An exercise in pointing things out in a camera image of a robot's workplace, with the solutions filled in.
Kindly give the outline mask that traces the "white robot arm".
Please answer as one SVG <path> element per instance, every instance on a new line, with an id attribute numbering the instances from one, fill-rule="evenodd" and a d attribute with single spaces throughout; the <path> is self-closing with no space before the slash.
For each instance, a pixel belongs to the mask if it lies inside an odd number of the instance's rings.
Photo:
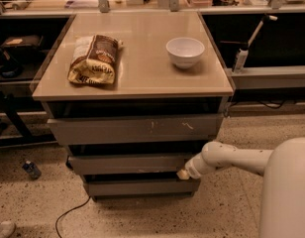
<path id="1" fill-rule="evenodd" d="M 177 175 L 200 179 L 229 167 L 263 177 L 258 238 L 305 238 L 305 138 L 287 140 L 273 150 L 210 142 Z"/>

